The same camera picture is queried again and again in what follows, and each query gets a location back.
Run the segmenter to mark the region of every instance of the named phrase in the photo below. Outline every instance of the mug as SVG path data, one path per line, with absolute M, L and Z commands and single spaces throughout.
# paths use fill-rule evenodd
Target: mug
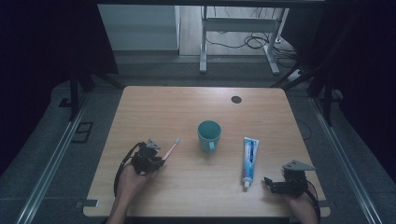
M 202 151 L 211 153 L 215 151 L 220 139 L 221 128 L 213 120 L 205 120 L 198 126 L 198 138 Z

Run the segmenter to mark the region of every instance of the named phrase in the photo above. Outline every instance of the light wood tabletop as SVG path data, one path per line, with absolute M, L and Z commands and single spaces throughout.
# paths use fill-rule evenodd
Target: light wood tabletop
M 232 102 L 233 96 L 242 99 Z M 222 129 L 213 154 L 199 148 L 197 127 L 216 121 Z M 241 182 L 244 137 L 260 140 L 254 181 L 245 192 Z M 291 217 L 283 199 L 263 184 L 264 176 L 284 181 L 282 166 L 292 160 L 312 165 L 285 92 L 265 88 L 127 87 L 120 99 L 88 195 L 96 207 L 89 217 L 110 214 L 113 183 L 120 162 L 138 142 L 151 138 L 165 165 L 135 198 L 128 216 L 135 217 Z M 306 172 L 325 200 L 314 171 Z M 321 208 L 322 216 L 330 208 Z

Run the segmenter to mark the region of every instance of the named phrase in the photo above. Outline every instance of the hand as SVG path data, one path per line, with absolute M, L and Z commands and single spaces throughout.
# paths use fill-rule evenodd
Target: hand
M 107 224 L 124 223 L 129 205 L 134 196 L 146 185 L 153 173 L 138 175 L 131 163 L 127 163 L 120 174 L 117 196 L 107 219 Z
M 308 186 L 309 191 L 315 195 L 312 185 L 308 184 Z M 291 212 L 302 224 L 318 224 L 314 203 L 305 192 L 297 198 L 288 194 L 283 194 L 282 197 L 289 205 Z

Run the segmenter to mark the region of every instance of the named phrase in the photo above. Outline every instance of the wooden floor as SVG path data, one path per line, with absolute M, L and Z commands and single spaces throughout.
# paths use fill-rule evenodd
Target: wooden floor
M 202 40 L 202 7 L 180 7 L 180 51 L 179 55 L 199 55 Z M 261 7 L 208 7 L 207 17 L 230 17 L 230 18 L 265 18 L 276 19 L 279 9 Z M 251 33 L 221 33 L 208 32 L 206 35 L 207 55 L 264 55 L 262 49 L 252 49 L 248 46 L 242 48 L 229 48 L 209 43 L 219 43 L 230 47 L 238 47 L 245 44 L 245 38 Z M 266 38 L 263 34 L 254 34 Z M 264 44 L 263 40 L 253 40 L 253 47 Z

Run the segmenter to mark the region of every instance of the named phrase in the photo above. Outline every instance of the white wall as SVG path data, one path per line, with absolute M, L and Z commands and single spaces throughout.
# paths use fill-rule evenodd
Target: white wall
M 178 49 L 178 6 L 98 7 L 113 50 Z

